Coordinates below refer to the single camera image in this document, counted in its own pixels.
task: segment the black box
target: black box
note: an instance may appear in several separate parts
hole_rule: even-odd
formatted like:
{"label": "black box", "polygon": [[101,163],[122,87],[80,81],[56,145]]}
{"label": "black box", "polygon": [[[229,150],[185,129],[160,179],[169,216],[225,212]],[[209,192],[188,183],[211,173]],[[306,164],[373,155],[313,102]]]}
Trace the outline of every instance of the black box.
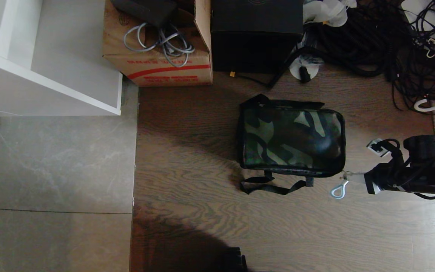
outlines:
{"label": "black box", "polygon": [[302,38],[302,0],[213,0],[215,71],[276,73]]}

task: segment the white cable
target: white cable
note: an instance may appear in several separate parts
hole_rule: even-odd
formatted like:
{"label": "white cable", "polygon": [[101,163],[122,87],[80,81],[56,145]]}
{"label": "white cable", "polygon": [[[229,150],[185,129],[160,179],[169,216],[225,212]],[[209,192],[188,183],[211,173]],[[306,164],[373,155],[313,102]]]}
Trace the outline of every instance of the white cable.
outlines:
{"label": "white cable", "polygon": [[[195,51],[195,48],[192,46],[192,44],[190,44],[185,36],[181,33],[179,33],[179,30],[176,28],[176,26],[174,26],[173,24],[169,23],[169,26],[173,29],[174,33],[171,34],[170,36],[165,36],[165,29],[161,28],[159,29],[159,38],[158,40],[151,46],[147,47],[145,46],[142,41],[140,40],[140,31],[143,29],[144,26],[146,26],[147,23],[142,23],[138,26],[134,26],[133,28],[129,29],[125,35],[124,35],[124,45],[128,50],[134,51],[134,52],[139,52],[139,53],[143,53],[143,52],[148,52],[150,50],[153,50],[154,48],[156,48],[157,46],[162,47],[162,51],[164,52],[164,56],[166,58],[166,60],[174,67],[183,67],[184,65],[187,64],[188,59],[189,59],[189,54]],[[132,48],[127,44],[127,36],[134,32],[137,31],[137,41],[139,42],[140,46],[143,47],[143,49],[136,49],[136,48]],[[178,38],[180,40],[180,42],[183,44],[183,48],[178,48],[176,46],[174,46],[171,43],[171,40],[174,38]],[[170,59],[169,56],[171,57],[180,57],[182,55],[186,55],[186,58],[184,60],[184,63],[181,65],[176,65],[172,62],[172,60]]]}

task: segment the metal hook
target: metal hook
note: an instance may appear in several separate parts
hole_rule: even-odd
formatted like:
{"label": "metal hook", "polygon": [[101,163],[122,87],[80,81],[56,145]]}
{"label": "metal hook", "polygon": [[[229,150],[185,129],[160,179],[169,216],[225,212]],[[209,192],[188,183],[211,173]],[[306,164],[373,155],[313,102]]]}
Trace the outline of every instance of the metal hook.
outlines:
{"label": "metal hook", "polygon": [[[330,191],[330,195],[332,196],[332,198],[335,198],[335,199],[342,199],[342,198],[344,198],[345,197],[345,186],[347,186],[348,183],[349,183],[349,181],[345,180],[343,182],[343,184],[340,184],[339,186],[333,188]],[[338,190],[341,190],[340,194],[336,195],[335,192],[338,191]]]}

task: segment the white clip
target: white clip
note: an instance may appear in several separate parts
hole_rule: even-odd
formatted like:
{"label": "white clip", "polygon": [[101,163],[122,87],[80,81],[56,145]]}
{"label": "white clip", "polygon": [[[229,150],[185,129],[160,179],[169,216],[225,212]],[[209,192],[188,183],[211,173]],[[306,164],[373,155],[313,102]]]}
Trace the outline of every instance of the white clip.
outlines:
{"label": "white clip", "polygon": [[388,151],[384,147],[380,147],[380,150],[376,150],[376,149],[373,148],[373,145],[378,144],[381,141],[382,141],[381,138],[374,139],[374,140],[370,141],[370,143],[368,143],[367,148],[368,148],[368,150],[370,150],[373,153],[375,153],[375,155],[377,155],[379,157],[384,157],[386,155],[389,155],[390,151]]}
{"label": "white clip", "polygon": [[427,99],[421,99],[414,104],[414,109],[420,112],[430,112],[435,110],[435,106],[433,107],[421,107],[422,104],[427,103]]}

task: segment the red stripe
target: red stripe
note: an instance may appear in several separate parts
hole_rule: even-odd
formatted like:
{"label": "red stripe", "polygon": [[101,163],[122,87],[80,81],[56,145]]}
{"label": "red stripe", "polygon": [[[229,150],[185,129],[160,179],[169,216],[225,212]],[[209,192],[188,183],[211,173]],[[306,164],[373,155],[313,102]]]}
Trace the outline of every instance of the red stripe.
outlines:
{"label": "red stripe", "polygon": [[186,65],[185,67],[165,67],[165,68],[156,68],[145,71],[136,72],[128,75],[129,79],[135,79],[140,76],[145,76],[146,74],[155,74],[160,72],[170,72],[170,71],[181,71],[181,70],[193,70],[193,69],[207,69],[211,66],[209,64],[206,65]]}
{"label": "red stripe", "polygon": [[170,79],[170,76],[144,76],[144,79]]}
{"label": "red stripe", "polygon": [[171,76],[173,79],[195,79],[197,76]]}

